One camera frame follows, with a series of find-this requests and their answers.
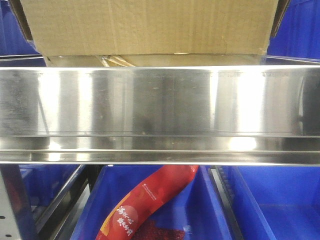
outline blue plastic bin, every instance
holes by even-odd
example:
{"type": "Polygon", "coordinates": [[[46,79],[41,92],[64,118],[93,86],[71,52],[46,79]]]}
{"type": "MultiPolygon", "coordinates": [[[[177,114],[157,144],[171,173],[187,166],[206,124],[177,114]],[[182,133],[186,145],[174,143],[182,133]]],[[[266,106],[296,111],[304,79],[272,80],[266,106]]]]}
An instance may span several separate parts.
{"type": "Polygon", "coordinates": [[[48,206],[57,195],[77,165],[20,165],[21,170],[32,170],[29,177],[23,178],[32,206],[48,206]]]}
{"type": "Polygon", "coordinates": [[[37,54],[21,33],[7,0],[0,0],[0,55],[37,54]]]}
{"type": "Polygon", "coordinates": [[[224,167],[246,240],[320,239],[319,167],[224,167]]]}
{"type": "MultiPolygon", "coordinates": [[[[78,220],[71,240],[92,240],[105,218],[139,182],[160,166],[105,166],[78,220]]],[[[158,228],[185,231],[185,240],[231,240],[220,202],[206,167],[194,181],[151,217],[158,228]]]]}
{"type": "Polygon", "coordinates": [[[319,26],[319,0],[291,0],[268,54],[320,59],[319,26]]]}

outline stainless steel shelf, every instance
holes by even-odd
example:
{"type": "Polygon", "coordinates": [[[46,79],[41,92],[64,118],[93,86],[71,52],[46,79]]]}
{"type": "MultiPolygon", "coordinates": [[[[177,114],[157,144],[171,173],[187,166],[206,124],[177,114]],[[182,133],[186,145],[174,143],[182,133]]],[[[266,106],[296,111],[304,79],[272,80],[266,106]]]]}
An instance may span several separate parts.
{"type": "Polygon", "coordinates": [[[320,66],[0,68],[0,163],[320,164],[320,66]]]}

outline red plastic wrapper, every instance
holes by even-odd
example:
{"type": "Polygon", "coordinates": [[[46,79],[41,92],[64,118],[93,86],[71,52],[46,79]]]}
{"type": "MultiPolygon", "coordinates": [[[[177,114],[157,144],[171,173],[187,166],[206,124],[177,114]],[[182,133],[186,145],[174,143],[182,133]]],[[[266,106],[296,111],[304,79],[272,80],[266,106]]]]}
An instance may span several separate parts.
{"type": "Polygon", "coordinates": [[[135,232],[131,240],[184,240],[185,232],[156,227],[156,221],[147,220],[135,232]]]}
{"type": "Polygon", "coordinates": [[[96,240],[130,240],[151,214],[194,179],[197,170],[197,165],[161,167],[117,204],[102,224],[96,240]]]}

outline cardboard box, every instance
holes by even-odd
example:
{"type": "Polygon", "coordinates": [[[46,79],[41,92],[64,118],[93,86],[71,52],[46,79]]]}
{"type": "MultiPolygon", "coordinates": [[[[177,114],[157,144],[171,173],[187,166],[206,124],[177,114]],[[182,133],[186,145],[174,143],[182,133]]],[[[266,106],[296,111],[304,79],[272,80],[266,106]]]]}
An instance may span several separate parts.
{"type": "Polygon", "coordinates": [[[175,66],[178,59],[189,59],[187,65],[255,62],[265,55],[288,2],[11,0],[11,7],[49,65],[161,66],[151,57],[158,55],[175,66]],[[120,64],[112,61],[117,58],[120,64]]]}

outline metal rack frame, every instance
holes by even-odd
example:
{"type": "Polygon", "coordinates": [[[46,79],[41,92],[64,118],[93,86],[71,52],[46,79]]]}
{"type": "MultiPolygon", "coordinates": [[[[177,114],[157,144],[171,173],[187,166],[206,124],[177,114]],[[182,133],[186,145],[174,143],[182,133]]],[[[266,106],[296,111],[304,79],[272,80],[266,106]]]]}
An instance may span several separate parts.
{"type": "Polygon", "coordinates": [[[319,165],[319,79],[317,65],[0,68],[0,240],[58,236],[46,226],[99,174],[80,166],[33,222],[16,164],[319,165]]]}

